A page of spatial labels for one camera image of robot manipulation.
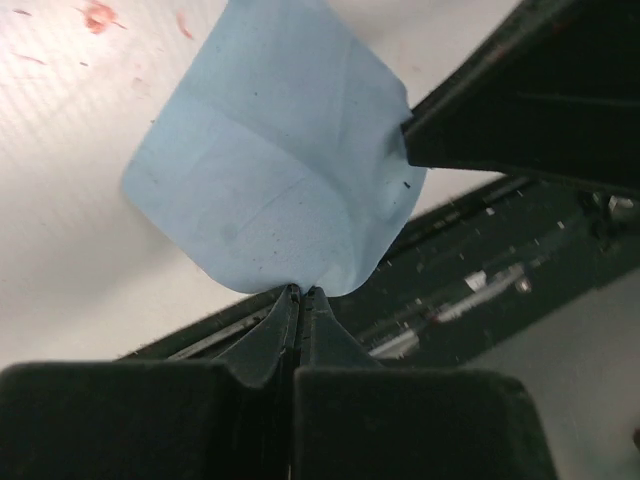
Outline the blue cleaning cloth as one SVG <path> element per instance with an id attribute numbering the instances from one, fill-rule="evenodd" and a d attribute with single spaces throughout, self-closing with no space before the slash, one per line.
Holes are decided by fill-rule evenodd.
<path id="1" fill-rule="evenodd" d="M 409 219 L 404 84 L 324 1 L 231 1 L 123 176 L 219 284 L 359 288 Z"/>

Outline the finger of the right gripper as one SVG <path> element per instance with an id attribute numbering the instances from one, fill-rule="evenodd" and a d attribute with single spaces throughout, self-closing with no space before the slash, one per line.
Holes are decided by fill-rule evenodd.
<path id="1" fill-rule="evenodd" d="M 523 1 L 404 126 L 414 166 L 639 184 L 639 5 Z"/>

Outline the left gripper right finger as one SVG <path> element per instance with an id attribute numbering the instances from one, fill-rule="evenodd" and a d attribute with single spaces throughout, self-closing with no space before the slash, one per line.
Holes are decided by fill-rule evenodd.
<path id="1" fill-rule="evenodd" d="M 304 299 L 293 380 L 295 479 L 547 479 L 523 384 L 486 370 L 380 366 L 319 288 Z"/>

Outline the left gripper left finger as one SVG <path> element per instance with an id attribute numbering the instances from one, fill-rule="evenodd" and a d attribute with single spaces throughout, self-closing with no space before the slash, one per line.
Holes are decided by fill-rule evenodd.
<path id="1" fill-rule="evenodd" d="M 213 359 L 22 363 L 1 374 L 5 479 L 283 479 L 300 293 Z"/>

